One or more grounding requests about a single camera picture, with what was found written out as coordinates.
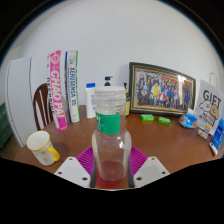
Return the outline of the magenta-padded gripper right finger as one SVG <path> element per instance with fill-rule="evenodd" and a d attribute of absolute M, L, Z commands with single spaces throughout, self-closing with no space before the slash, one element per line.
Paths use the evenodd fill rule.
<path fill-rule="evenodd" d="M 155 157 L 148 157 L 133 147 L 129 157 L 128 184 L 140 188 L 169 175 L 169 171 Z"/>

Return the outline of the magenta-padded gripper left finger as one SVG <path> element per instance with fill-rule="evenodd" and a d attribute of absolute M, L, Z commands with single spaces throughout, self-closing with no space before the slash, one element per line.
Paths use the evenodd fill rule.
<path fill-rule="evenodd" d="M 69 156 L 57 169 L 55 175 L 84 188 L 96 185 L 93 149 L 85 149 L 77 157 Z"/>

